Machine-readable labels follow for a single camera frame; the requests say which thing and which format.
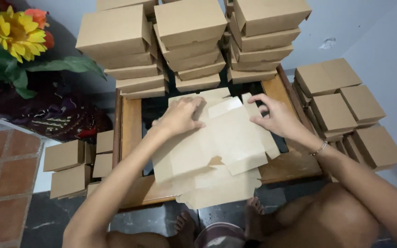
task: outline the yellow sunflower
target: yellow sunflower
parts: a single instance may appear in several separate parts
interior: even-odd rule
[[[45,31],[38,28],[31,15],[23,11],[14,13],[11,6],[0,12],[0,44],[20,63],[21,57],[31,61],[47,50],[44,37]]]

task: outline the wooden table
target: wooden table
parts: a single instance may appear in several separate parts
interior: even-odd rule
[[[303,125],[313,131],[283,68],[280,65],[277,69],[277,77],[261,82],[265,94],[284,102]],[[126,157],[142,139],[141,99],[127,100],[117,92],[114,124],[113,167]],[[308,151],[291,140],[286,140],[286,144],[289,149],[288,153],[283,153],[259,167],[263,184],[322,175],[323,172],[318,162],[314,157],[308,155]],[[155,183],[154,175],[140,177],[136,179],[121,208],[140,207],[174,199],[175,195],[170,182]]]

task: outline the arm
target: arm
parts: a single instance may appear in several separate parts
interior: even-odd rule
[[[140,144],[113,169],[76,211],[64,231],[64,248],[108,247],[108,224],[117,213],[133,181],[165,141],[177,134],[204,127],[204,123],[191,118],[203,101],[203,98],[174,101],[162,118],[153,122],[153,127]]]
[[[265,104],[259,107],[260,111],[269,111],[270,114],[265,117],[253,116],[252,122],[300,143],[311,152],[321,148],[324,141],[307,130],[284,103],[270,99],[265,94],[253,96],[248,102],[258,100]],[[326,146],[316,156],[322,168],[361,201],[397,240],[397,189],[370,168],[362,166],[331,146]]]

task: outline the orange flower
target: orange flower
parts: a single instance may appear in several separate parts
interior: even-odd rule
[[[45,42],[42,43],[47,49],[53,48],[55,46],[55,39],[49,31],[45,31]]]
[[[33,17],[33,21],[39,24],[38,28],[40,29],[50,26],[50,24],[47,23],[47,18],[45,17],[45,15],[48,14],[48,11],[43,11],[40,9],[28,9],[24,12],[24,14],[31,15]]]

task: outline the leg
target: leg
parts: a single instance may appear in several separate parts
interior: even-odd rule
[[[305,209],[295,212],[294,218],[285,209],[277,213],[276,219],[290,226],[267,237],[260,248],[369,248],[378,236],[376,219],[339,183],[326,185]]]
[[[188,212],[184,211],[176,220],[177,234],[164,237],[160,234],[123,234],[117,231],[107,234],[109,248],[193,248],[196,224]]]

